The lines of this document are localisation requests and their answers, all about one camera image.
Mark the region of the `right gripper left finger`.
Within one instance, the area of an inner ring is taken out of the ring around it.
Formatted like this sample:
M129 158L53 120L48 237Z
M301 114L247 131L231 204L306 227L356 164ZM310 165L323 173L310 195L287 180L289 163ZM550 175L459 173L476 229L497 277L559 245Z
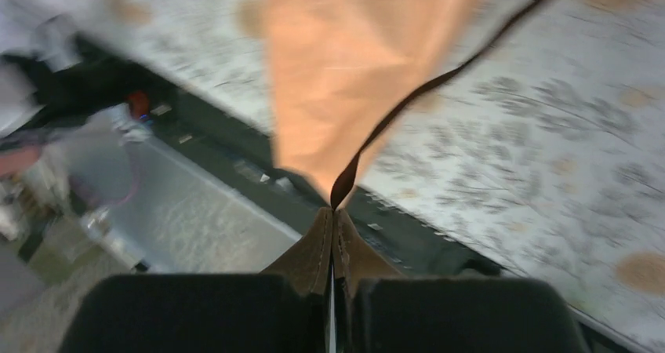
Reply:
M62 352L325 352L333 212L256 274L115 275L83 298Z

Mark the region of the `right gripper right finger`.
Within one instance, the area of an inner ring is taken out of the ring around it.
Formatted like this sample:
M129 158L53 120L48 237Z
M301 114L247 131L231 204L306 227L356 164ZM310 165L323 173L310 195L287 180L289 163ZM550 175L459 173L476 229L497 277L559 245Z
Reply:
M527 278L409 278L334 215L346 352L586 352L566 302Z

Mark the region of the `dark brown ribbon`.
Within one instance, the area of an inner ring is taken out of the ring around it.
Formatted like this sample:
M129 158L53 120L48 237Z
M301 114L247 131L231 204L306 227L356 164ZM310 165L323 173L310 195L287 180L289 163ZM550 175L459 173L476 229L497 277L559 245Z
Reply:
M444 73L443 75L432 78L430 81L425 82L421 86L417 87L408 96L401 100L392 110L390 110L385 115L385 117L375 126L373 131L368 135L365 142L358 149L345 169L336 178L329 196L330 207L333 210L338 210L340 208L344 199L350 195L352 189L354 188L356 177L358 175L360 157L362 154L381 134L383 134L388 126L391 125L394 120L416 98L451 82L456 76L459 76L464 71L469 69L472 64L475 64L483 56L488 55L512 29L516 28L519 23L521 23L529 14L533 13L540 5L545 3L545 1L546 0L532 0L529 4L525 5L522 9L513 14L476 53L470 56L458 67Z

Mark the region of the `peach wrapping paper sheet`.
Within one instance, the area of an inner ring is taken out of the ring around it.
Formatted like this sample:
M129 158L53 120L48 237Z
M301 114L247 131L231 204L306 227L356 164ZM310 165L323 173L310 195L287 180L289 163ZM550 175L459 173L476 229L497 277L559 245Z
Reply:
M375 126L434 76L478 0L264 0L273 155L324 200Z

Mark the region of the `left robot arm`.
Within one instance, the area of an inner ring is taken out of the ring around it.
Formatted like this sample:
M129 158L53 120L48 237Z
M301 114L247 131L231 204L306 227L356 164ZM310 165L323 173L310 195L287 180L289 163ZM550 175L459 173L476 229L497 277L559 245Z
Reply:
M64 15L39 24L31 50L1 54L1 139L44 142L116 105L149 119L149 74L91 42Z

